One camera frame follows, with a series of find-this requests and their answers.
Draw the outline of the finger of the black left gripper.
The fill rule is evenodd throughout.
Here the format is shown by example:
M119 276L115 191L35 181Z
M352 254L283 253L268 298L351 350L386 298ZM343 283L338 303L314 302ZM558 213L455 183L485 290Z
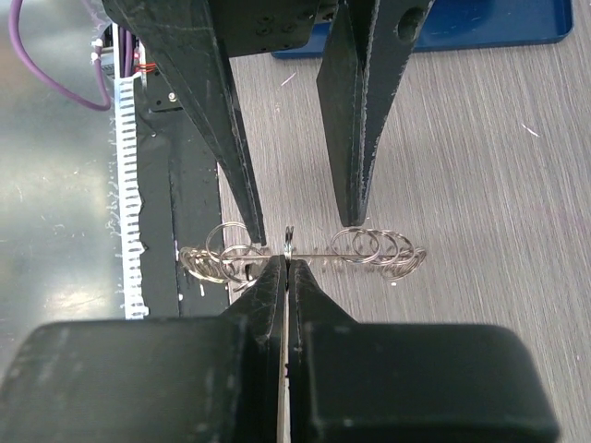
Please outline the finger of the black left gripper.
M428 0L342 1L317 88L336 204L344 227L365 222L380 137Z
M252 242L266 244L244 121L229 57L208 1L103 3L113 22L139 37L221 166Z

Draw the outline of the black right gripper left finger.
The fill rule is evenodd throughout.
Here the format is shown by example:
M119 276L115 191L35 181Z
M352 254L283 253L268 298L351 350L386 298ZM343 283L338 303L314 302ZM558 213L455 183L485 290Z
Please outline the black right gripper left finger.
M5 442L277 442L286 261L220 315L38 327L1 386Z

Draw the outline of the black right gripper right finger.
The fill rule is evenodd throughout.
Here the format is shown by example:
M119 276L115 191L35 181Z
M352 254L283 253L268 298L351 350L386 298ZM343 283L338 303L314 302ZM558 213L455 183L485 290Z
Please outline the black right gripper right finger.
M361 323L295 260L289 292L294 442L555 442L532 356L486 324Z

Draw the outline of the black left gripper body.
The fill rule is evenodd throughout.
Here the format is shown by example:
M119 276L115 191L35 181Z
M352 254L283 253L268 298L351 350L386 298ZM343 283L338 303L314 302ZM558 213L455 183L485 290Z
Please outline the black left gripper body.
M336 1L210 1L212 30L203 48L230 58L300 48Z

